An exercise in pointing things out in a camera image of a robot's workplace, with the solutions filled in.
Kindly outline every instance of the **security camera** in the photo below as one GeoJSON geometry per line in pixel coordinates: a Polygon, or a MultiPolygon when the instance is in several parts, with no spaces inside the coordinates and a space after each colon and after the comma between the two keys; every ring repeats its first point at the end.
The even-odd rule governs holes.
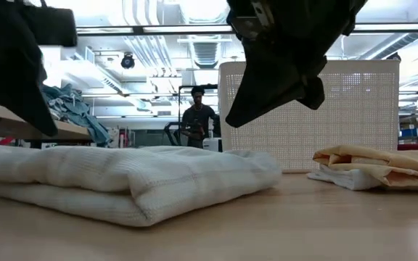
{"type": "Polygon", "coordinates": [[[387,59],[395,59],[401,61],[401,57],[399,56],[398,52],[391,54],[387,59]]]}
{"type": "Polygon", "coordinates": [[[135,67],[135,59],[134,59],[133,54],[125,53],[123,55],[123,59],[120,65],[122,65],[123,69],[130,69],[130,68],[135,67]]]}

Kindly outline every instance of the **dark shirt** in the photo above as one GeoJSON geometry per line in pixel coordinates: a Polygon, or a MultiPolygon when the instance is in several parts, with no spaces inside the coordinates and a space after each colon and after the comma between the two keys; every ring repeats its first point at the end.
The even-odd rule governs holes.
{"type": "Polygon", "coordinates": [[[209,118],[214,119],[216,113],[208,105],[202,105],[201,109],[196,109],[193,105],[188,108],[181,118],[182,127],[190,127],[190,132],[197,133],[198,129],[195,128],[196,125],[201,125],[204,130],[204,136],[202,138],[209,138],[209,118]]]}

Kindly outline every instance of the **person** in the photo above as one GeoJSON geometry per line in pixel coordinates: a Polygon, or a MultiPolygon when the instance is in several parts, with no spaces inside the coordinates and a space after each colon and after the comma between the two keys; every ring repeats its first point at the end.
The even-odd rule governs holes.
{"type": "Polygon", "coordinates": [[[202,140],[209,138],[209,118],[216,119],[214,110],[202,103],[204,93],[203,87],[196,86],[192,89],[194,104],[185,110],[181,118],[181,133],[188,137],[187,146],[200,149],[202,149],[202,140]]]}

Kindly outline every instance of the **wooden table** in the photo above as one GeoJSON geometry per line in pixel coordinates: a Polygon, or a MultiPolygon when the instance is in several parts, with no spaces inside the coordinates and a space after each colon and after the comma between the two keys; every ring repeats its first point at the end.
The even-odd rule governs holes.
{"type": "Polygon", "coordinates": [[[20,117],[0,106],[0,137],[13,137],[26,140],[79,140],[89,141],[90,135],[88,130],[77,125],[63,123],[55,120],[58,135],[48,137],[35,129],[32,125],[27,124],[20,117]]]}
{"type": "Polygon", "coordinates": [[[418,193],[276,188],[147,229],[0,199],[0,260],[418,260],[418,193]]]}

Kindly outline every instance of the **white perforated panel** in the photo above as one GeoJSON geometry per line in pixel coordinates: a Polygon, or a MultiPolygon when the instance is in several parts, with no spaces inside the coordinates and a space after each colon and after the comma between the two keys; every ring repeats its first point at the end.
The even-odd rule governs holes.
{"type": "Polygon", "coordinates": [[[241,128],[232,128],[224,119],[244,70],[244,62],[228,62],[219,69],[224,150],[269,152],[283,170],[298,171],[315,168],[314,152],[328,146],[396,149],[399,61],[329,61],[320,75],[326,99],[318,110],[293,101],[241,128]]]}

